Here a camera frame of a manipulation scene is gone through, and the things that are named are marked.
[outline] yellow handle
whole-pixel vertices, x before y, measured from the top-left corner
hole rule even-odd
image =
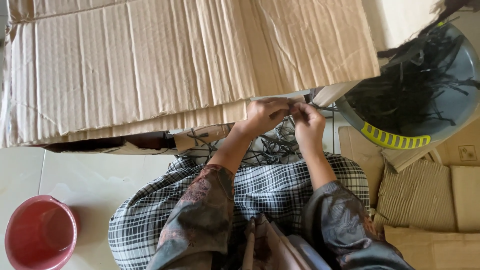
[[[425,146],[430,143],[430,136],[405,137],[382,131],[364,122],[361,132],[373,143],[390,149],[405,150]]]

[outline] person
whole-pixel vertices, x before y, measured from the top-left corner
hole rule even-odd
[[[250,142],[289,112],[303,160],[239,169]],[[242,261],[243,231],[260,213],[300,235],[333,269],[412,269],[378,237],[361,168],[323,152],[325,117],[286,98],[253,101],[247,114],[206,165],[178,159],[119,207],[108,240],[121,269],[239,269],[226,261]]]

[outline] white tile floor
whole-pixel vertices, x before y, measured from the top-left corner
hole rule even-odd
[[[5,2],[0,0],[0,28],[7,22]],[[456,25],[462,27],[480,51],[480,28],[474,27],[480,25],[480,14],[460,15],[462,19]],[[335,113],[335,123],[332,119],[327,121],[323,141],[326,151],[340,153],[338,127],[346,124],[339,113]],[[138,188],[164,173],[173,158],[55,154],[29,147],[0,149],[0,269],[13,269],[3,244],[12,212],[27,198],[48,194],[78,211],[81,219],[77,247],[64,269],[117,270],[107,242],[108,220],[118,205]]]

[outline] hand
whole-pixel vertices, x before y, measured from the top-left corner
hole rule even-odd
[[[305,103],[295,103],[290,109],[295,122],[295,137],[304,156],[323,156],[322,139],[325,117]]]
[[[236,122],[237,131],[248,140],[274,129],[288,115],[287,98],[264,98],[252,101],[247,108],[248,119]]]

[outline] sleeve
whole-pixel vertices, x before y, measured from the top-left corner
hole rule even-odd
[[[206,165],[172,210],[147,270],[210,270],[212,252],[227,253],[234,175]]]
[[[362,202],[338,181],[315,190],[303,209],[302,225],[302,236],[330,265],[413,269],[394,246],[380,240]]]

